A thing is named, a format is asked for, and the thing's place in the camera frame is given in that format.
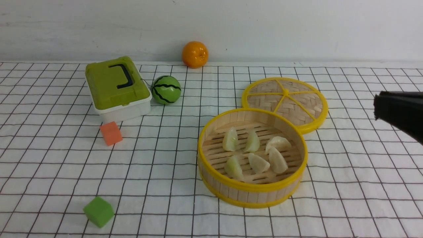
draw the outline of plastic box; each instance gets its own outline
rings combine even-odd
[[[151,92],[129,57],[89,64],[85,78],[94,108],[104,123],[150,112]]]

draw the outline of green lid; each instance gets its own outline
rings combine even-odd
[[[126,106],[150,96],[150,91],[128,56],[89,64],[85,68],[85,77],[94,105],[99,110]]]

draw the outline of orange cube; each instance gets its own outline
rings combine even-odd
[[[109,122],[100,126],[100,131],[102,132],[103,139],[107,146],[111,146],[122,141],[122,134],[116,122]]]

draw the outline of black object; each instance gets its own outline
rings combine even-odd
[[[405,132],[423,145],[423,92],[387,92],[375,95],[375,119]]]

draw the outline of yellow spoke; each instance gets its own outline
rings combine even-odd
[[[286,95],[283,95],[278,104],[276,105],[276,108],[273,110],[273,113],[276,113],[279,109],[280,105],[282,105],[282,101],[285,99]]]
[[[276,80],[276,82],[279,84],[280,89],[281,89],[281,90],[282,90],[282,92],[283,92],[283,86],[282,86],[282,84],[279,82],[279,80]]]
[[[301,107],[301,109],[303,109],[307,113],[307,115],[309,115],[311,118],[313,118],[313,120],[316,120],[316,118],[314,118],[313,115],[311,115],[311,113],[308,112],[307,109],[301,103],[299,103],[297,100],[295,100],[293,97],[289,95],[287,95],[287,97],[291,99],[294,103],[296,103],[299,107]]]
[[[314,91],[299,91],[299,92],[290,92],[289,94],[311,94],[316,93]]]
[[[247,96],[260,96],[260,95],[283,95],[283,93],[255,93],[255,94],[247,94]]]

